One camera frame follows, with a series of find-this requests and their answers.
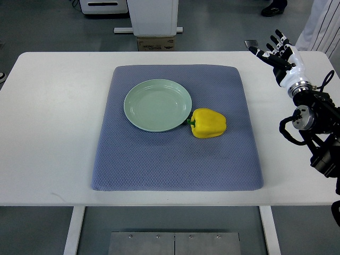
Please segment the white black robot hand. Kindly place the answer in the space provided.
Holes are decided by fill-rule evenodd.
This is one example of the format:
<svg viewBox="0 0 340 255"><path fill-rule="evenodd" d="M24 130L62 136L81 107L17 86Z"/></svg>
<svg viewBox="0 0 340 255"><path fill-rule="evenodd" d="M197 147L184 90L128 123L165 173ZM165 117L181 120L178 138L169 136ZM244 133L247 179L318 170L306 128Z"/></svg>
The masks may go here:
<svg viewBox="0 0 340 255"><path fill-rule="evenodd" d="M305 76L305 66L302 57L289 39L278 29L270 39L274 45L267 44L267 51L250 46L248 50L264 63L273 67L277 84L289 89L299 82L309 82Z"/></svg>

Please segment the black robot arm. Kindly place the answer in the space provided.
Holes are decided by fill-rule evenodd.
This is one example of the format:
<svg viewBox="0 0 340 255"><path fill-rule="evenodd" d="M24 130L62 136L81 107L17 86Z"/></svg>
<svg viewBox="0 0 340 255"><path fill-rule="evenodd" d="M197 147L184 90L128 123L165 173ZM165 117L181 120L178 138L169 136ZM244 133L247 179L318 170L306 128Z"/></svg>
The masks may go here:
<svg viewBox="0 0 340 255"><path fill-rule="evenodd" d="M324 92L334 74L331 70L319 87L306 84L293 93L296 109L280 122L279 131L291 143L309 148L310 166L327 178L336 178L339 194L339 107Z"/></svg>

